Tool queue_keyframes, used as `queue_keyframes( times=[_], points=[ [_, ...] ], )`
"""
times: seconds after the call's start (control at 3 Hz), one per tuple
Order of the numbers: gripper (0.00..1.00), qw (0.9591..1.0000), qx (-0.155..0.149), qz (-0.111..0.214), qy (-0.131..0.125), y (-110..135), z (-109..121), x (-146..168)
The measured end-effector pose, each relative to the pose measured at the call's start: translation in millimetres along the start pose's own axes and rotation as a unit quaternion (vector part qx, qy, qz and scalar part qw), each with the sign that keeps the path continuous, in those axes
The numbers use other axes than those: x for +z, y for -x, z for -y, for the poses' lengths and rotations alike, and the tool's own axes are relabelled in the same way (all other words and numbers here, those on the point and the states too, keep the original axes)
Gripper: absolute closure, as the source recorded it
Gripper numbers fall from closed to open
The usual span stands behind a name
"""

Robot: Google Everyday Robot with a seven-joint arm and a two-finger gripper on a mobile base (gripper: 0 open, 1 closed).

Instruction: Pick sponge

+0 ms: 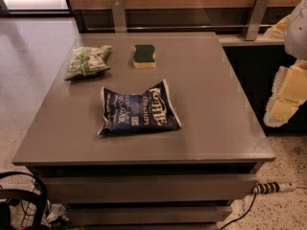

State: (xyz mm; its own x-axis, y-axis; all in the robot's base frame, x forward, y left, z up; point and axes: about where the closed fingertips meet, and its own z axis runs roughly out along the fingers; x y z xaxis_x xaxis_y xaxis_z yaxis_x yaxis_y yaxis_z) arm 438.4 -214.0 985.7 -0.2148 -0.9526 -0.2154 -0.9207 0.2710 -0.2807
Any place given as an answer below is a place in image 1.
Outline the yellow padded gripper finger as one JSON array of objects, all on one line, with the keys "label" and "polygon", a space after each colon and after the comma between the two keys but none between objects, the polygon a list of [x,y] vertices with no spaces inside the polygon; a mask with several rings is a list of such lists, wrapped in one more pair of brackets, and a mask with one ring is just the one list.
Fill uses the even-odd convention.
[{"label": "yellow padded gripper finger", "polygon": [[289,68],[280,66],[266,106],[265,125],[281,127],[287,124],[306,101],[307,60],[297,60]]},{"label": "yellow padded gripper finger", "polygon": [[289,18],[290,16],[287,15],[279,20],[276,24],[269,27],[265,31],[264,36],[268,38],[283,38]]}]

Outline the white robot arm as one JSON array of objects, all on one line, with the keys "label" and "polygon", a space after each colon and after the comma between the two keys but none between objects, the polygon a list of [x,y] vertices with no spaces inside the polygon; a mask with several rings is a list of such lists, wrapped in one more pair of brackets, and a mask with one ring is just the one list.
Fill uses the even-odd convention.
[{"label": "white robot arm", "polygon": [[275,25],[284,25],[285,52],[295,58],[289,68],[280,66],[273,80],[263,121],[267,127],[281,127],[289,122],[307,101],[307,0]]}]

